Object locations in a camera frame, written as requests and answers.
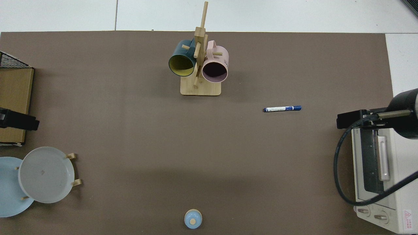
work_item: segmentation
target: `light blue plate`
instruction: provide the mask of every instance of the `light blue plate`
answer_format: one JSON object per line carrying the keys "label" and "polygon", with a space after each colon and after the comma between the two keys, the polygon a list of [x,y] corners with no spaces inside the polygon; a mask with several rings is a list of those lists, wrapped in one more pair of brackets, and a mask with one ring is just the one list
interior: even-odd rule
{"label": "light blue plate", "polygon": [[0,217],[10,217],[26,210],[33,202],[32,198],[22,200],[26,194],[22,191],[18,180],[21,159],[0,157]]}

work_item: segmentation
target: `mug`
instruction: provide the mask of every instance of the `mug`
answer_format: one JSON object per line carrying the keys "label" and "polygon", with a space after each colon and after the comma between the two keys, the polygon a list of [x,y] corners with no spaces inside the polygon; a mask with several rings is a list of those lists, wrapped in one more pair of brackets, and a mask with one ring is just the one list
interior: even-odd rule
{"label": "mug", "polygon": [[196,45],[193,40],[182,40],[177,44],[173,55],[168,60],[171,71],[181,77],[189,76],[193,73],[196,59],[193,57]]}
{"label": "mug", "polygon": [[217,46],[215,41],[208,42],[206,50],[207,59],[202,66],[202,75],[209,82],[223,82],[228,77],[228,51]]}

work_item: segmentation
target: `white floor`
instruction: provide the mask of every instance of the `white floor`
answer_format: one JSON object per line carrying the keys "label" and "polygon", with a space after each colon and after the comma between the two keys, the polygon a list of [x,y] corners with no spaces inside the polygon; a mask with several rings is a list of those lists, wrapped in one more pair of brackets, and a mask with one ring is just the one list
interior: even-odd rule
{"label": "white floor", "polygon": [[[0,0],[0,32],[194,31],[203,4],[203,0]],[[394,95],[418,87],[414,77],[418,17],[401,0],[209,0],[205,28],[386,33]]]}

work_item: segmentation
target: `oven handle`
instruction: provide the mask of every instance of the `oven handle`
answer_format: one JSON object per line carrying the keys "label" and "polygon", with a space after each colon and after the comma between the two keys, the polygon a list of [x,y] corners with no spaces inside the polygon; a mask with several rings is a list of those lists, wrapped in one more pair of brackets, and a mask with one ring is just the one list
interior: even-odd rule
{"label": "oven handle", "polygon": [[375,136],[377,143],[377,165],[379,168],[379,179],[381,181],[390,180],[389,167],[387,164],[387,149],[386,149],[386,136]]}

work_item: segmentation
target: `black cable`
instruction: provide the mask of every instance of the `black cable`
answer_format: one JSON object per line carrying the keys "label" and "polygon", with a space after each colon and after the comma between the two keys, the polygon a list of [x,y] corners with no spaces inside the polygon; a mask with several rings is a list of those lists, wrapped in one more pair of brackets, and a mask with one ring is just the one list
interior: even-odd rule
{"label": "black cable", "polygon": [[340,140],[338,141],[337,148],[335,149],[335,155],[334,155],[334,181],[335,181],[335,186],[337,187],[338,193],[340,194],[341,198],[343,198],[344,201],[346,201],[348,204],[351,204],[353,206],[365,206],[365,205],[369,205],[369,204],[375,203],[377,201],[380,201],[383,198],[391,195],[392,193],[394,193],[398,189],[400,189],[400,188],[404,187],[405,185],[409,184],[410,182],[418,179],[418,171],[416,171],[415,173],[411,174],[410,176],[408,176],[405,179],[399,181],[398,183],[396,183],[395,185],[393,185],[392,187],[390,187],[389,189],[384,191],[382,194],[379,194],[375,197],[372,197],[372,198],[370,198],[368,200],[365,200],[365,201],[362,201],[362,202],[352,201],[344,195],[344,193],[341,189],[341,185],[340,185],[339,180],[338,180],[338,154],[339,154],[342,142],[344,141],[344,139],[347,137],[348,133],[350,133],[353,128],[359,127],[363,122],[374,121],[374,120],[378,120],[378,119],[379,119],[379,116],[377,114],[373,114],[373,115],[366,116],[366,117],[354,122],[353,124],[351,124],[351,126],[349,126],[344,131],[344,133],[342,134]]}

